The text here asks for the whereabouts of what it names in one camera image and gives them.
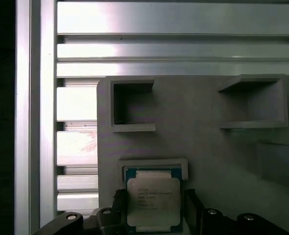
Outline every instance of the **metal bolt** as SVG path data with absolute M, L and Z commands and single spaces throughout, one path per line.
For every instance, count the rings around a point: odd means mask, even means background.
M 75 219 L 75 218 L 77 218 L 77 216 L 76 215 L 74 215 L 74 214 L 71 214 L 71 215 L 69 215 L 69 216 L 67 216 L 67 219 Z
M 210 213 L 210 214 L 217 214 L 217 211 L 216 211 L 216 210 L 213 210 L 213 209 L 211 209 L 211 210 L 209 210 L 209 211 L 208 211 L 208 213 Z
M 252 221 L 252 220 L 254 220 L 254 217 L 252 215 L 248 214 L 248 215 L 244 216 L 244 219 Z

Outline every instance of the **reflective metal surface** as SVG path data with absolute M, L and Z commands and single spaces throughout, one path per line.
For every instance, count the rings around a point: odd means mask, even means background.
M 65 175 L 97 175 L 97 165 L 71 165 L 64 167 Z
M 96 120 L 96 86 L 57 88 L 57 120 Z
M 56 10 L 41 0 L 40 226 L 57 215 L 56 190 Z
M 16 1 L 15 235 L 40 225 L 40 1 Z
M 65 121 L 64 131 L 97 131 L 97 121 Z
M 57 132 L 57 165 L 97 165 L 97 133 Z
M 59 63 L 58 77 L 151 76 L 151 75 L 239 75 L 285 73 L 289 62 L 119 62 Z
M 59 2 L 58 19 L 59 34 L 289 35 L 289 5 Z
M 59 61 L 289 61 L 289 44 L 278 42 L 59 44 Z
M 94 210 L 99 207 L 97 192 L 61 192 L 57 197 L 59 211 Z
M 98 191 L 97 175 L 59 175 L 57 176 L 58 192 Z

